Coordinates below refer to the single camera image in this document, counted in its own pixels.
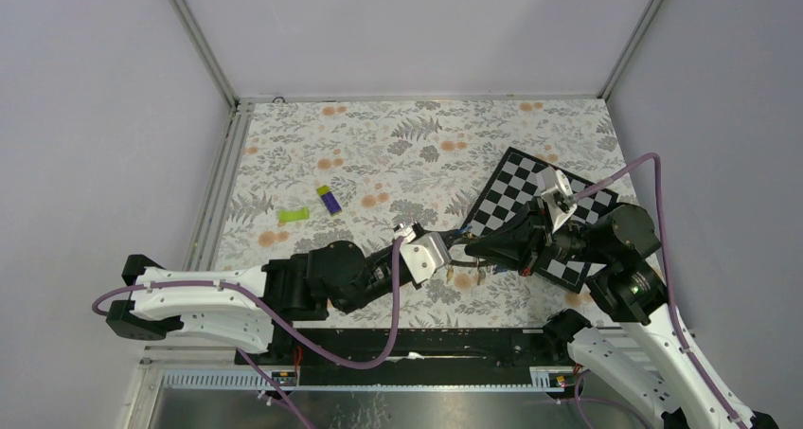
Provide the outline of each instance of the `table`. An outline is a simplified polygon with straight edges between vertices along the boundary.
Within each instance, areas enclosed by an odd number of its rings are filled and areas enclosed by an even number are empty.
[[[257,104],[214,268],[250,267],[336,240],[368,255],[390,244],[402,222],[459,227],[508,147],[592,181],[624,165],[599,99]],[[323,185],[343,208],[337,216],[318,198]],[[630,177],[611,189],[637,202]],[[279,209],[302,206],[307,221],[278,222]],[[403,287],[401,304],[401,326],[410,328],[540,327],[566,307],[597,326],[615,325],[587,290],[576,295],[515,272],[478,285],[474,270],[455,268],[447,283],[441,269],[420,290]],[[325,321],[296,325],[386,328],[390,305],[386,295],[355,313],[330,309]]]

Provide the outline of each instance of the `lime green object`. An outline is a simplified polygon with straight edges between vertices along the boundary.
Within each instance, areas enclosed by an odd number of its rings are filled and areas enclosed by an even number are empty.
[[[278,221],[280,223],[291,223],[293,221],[304,221],[310,218],[310,209],[304,206],[296,211],[280,210],[278,212]]]

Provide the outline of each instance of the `black and white checkered board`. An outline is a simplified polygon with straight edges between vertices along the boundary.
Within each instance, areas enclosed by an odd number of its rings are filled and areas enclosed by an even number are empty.
[[[485,236],[496,230],[513,217],[516,212],[531,200],[540,189],[535,174],[548,167],[537,157],[514,148],[508,148],[502,161],[496,166],[493,175],[479,198],[469,211],[463,227],[470,225],[472,233]],[[560,169],[569,179],[575,193],[589,187],[592,183],[584,178]],[[595,223],[608,206],[616,202],[618,195],[608,189],[601,190],[592,197],[578,202],[577,211],[572,219],[586,223]],[[589,270],[595,272],[599,265],[573,260],[552,260],[544,269],[534,272],[546,277],[563,288],[579,293]]]

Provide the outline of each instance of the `tabletop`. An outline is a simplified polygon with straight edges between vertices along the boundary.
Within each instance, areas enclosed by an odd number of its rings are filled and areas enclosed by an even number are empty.
[[[624,165],[599,99],[257,104],[214,268],[286,259],[336,240],[354,241],[368,255],[390,244],[398,223],[460,227],[508,147],[591,181]],[[336,216],[317,195],[324,185],[343,208]],[[637,203],[630,177],[611,189],[621,202]],[[279,210],[303,206],[308,220],[278,221]],[[565,308],[614,325],[587,289],[577,295],[510,271],[478,283],[473,269],[455,268],[449,282],[440,269],[420,290],[401,289],[408,328],[533,328]],[[390,309],[386,295],[348,315],[330,308],[325,321],[295,324],[386,328]]]

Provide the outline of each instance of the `gray wall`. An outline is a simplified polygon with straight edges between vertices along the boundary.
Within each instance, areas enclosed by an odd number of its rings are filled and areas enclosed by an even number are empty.
[[[0,427],[114,427],[142,346],[92,300],[178,266],[226,107],[166,0],[0,0]]]
[[[237,93],[292,97],[594,94],[648,1],[188,0]]]
[[[626,157],[664,158],[681,310],[781,427],[799,426],[803,381],[801,17],[800,0],[667,0],[610,102]]]

